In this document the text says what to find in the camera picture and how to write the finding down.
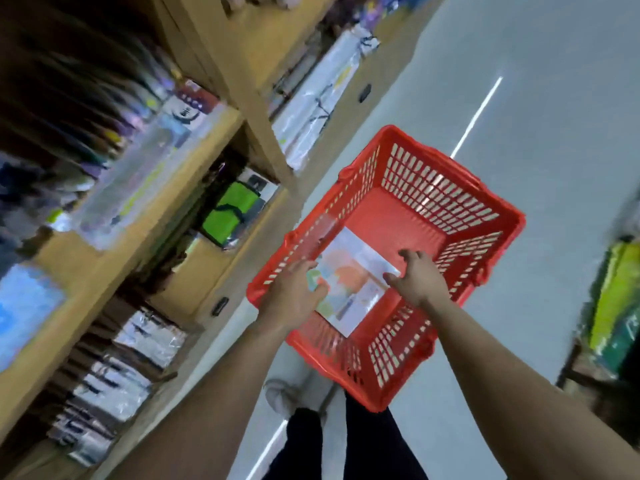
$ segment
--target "light strip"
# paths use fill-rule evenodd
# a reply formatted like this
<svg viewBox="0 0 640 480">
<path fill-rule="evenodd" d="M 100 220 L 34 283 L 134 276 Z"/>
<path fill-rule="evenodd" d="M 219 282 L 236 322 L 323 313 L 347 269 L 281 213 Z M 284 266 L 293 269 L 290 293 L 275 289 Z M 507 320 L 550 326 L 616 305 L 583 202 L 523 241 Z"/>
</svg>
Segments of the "light strip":
<svg viewBox="0 0 640 480">
<path fill-rule="evenodd" d="M 282 424 L 277 428 L 276 432 L 273 434 L 273 436 L 269 440 L 269 443 L 267 443 L 267 446 L 264 447 L 264 450 L 263 450 L 262 454 L 260 455 L 260 458 L 258 458 L 258 461 L 255 462 L 255 465 L 251 469 L 251 472 L 249 472 L 249 475 L 247 476 L 246 480 L 252 480 L 252 478 L 255 475 L 256 471 L 258 471 L 258 468 L 260 468 L 260 465 L 262 464 L 264 459 L 269 454 L 269 451 L 273 447 L 273 444 L 276 443 L 276 441 L 278 441 L 278 438 L 280 437 L 280 435 L 282 434 L 284 429 L 287 427 L 287 423 L 289 423 L 289 420 L 285 419 L 282 422 Z"/>
<path fill-rule="evenodd" d="M 478 108 L 478 110 L 474 114 L 474 117 L 471 118 L 471 122 L 469 123 L 469 126 L 467 126 L 467 129 L 465 130 L 464 135 L 462 135 L 462 138 L 460 138 L 460 141 L 458 142 L 458 144 L 454 148 L 453 152 L 451 153 L 451 158 L 452 159 L 455 158 L 456 155 L 458 154 L 458 151 L 459 151 L 460 147 L 462 146 L 462 144 L 467 139 L 467 136 L 469 136 L 469 133 L 471 133 L 471 130 L 474 128 L 474 125 L 476 124 L 476 121 L 478 120 L 478 118 L 480 117 L 482 112 L 484 111 L 484 108 L 486 107 L 486 105 L 489 104 L 489 101 L 491 101 L 491 98 L 493 97 L 493 94 L 495 93 L 496 89 L 498 89 L 498 86 L 500 86 L 501 82 L 502 82 L 502 76 L 500 76 L 498 78 L 498 80 L 495 81 L 495 84 L 491 88 L 491 91 L 489 91 L 489 94 L 486 95 L 486 97 L 484 98 L 484 101 L 482 101 L 482 104 L 480 104 L 480 108 Z"/>
</svg>

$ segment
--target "leg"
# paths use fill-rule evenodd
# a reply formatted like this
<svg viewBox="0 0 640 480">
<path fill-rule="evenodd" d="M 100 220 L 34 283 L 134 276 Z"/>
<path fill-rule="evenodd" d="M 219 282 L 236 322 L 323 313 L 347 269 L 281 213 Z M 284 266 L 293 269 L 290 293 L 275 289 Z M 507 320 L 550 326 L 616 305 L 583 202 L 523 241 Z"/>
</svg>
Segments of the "leg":
<svg viewBox="0 0 640 480">
<path fill-rule="evenodd" d="M 391 411 L 370 413 L 347 396 L 347 460 L 345 480 L 402 478 L 428 480 L 424 470 L 404 442 Z"/>
<path fill-rule="evenodd" d="M 281 381 L 268 381 L 267 402 L 288 419 L 287 442 L 271 462 L 264 480 L 322 479 L 322 424 L 320 414 L 298 407 L 296 393 Z"/>
</svg>

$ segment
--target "black pants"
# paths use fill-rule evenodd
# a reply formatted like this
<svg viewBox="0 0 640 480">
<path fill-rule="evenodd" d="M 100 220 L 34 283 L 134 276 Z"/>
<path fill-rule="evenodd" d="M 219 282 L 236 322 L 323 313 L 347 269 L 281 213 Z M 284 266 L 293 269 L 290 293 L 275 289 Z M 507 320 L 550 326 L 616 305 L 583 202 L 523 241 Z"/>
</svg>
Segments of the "black pants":
<svg viewBox="0 0 640 480">
<path fill-rule="evenodd" d="M 404 442 L 391 411 L 375 414 L 347 396 L 347 458 L 344 479 L 428 480 Z M 264 480 L 321 480 L 320 416 L 298 409 L 287 425 L 287 443 L 273 460 Z"/>
</svg>

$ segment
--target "floor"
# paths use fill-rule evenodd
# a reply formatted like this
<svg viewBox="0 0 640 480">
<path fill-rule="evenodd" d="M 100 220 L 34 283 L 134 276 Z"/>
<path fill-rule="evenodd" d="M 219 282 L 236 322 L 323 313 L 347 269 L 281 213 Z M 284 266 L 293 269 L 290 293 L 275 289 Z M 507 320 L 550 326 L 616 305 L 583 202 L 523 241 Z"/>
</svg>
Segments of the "floor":
<svg viewBox="0 0 640 480">
<path fill-rule="evenodd" d="M 639 10 L 640 0 L 445 0 L 412 63 L 311 195 L 305 213 L 386 124 L 455 152 L 527 214 L 523 234 L 466 309 L 555 380 L 618 214 L 637 192 Z M 254 317 L 245 302 L 200 374 Z M 308 369 L 283 346 L 270 376 L 302 384 Z M 414 373 L 391 410 L 431 480 L 504 478 L 442 350 Z M 256 462 L 281 426 L 261 398 L 230 480 L 260 478 Z M 342 477 L 345 434 L 338 396 L 325 428 L 327 479 Z M 283 439 L 275 437 L 271 453 Z M 267 463 L 270 456 L 262 458 Z"/>
</svg>

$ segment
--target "hand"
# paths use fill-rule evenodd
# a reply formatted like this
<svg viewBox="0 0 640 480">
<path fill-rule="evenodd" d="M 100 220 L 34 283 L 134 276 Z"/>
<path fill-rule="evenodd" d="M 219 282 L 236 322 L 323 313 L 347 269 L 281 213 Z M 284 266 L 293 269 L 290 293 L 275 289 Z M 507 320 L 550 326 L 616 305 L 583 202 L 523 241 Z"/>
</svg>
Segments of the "hand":
<svg viewBox="0 0 640 480">
<path fill-rule="evenodd" d="M 422 251 L 398 252 L 404 258 L 406 271 L 402 278 L 391 273 L 383 277 L 412 306 L 437 308 L 451 301 L 449 287 L 431 258 Z"/>
<path fill-rule="evenodd" d="M 262 298 L 257 322 L 284 334 L 302 325 L 329 293 L 325 284 L 309 291 L 307 272 L 316 266 L 313 261 L 298 261 L 284 268 Z"/>
</svg>

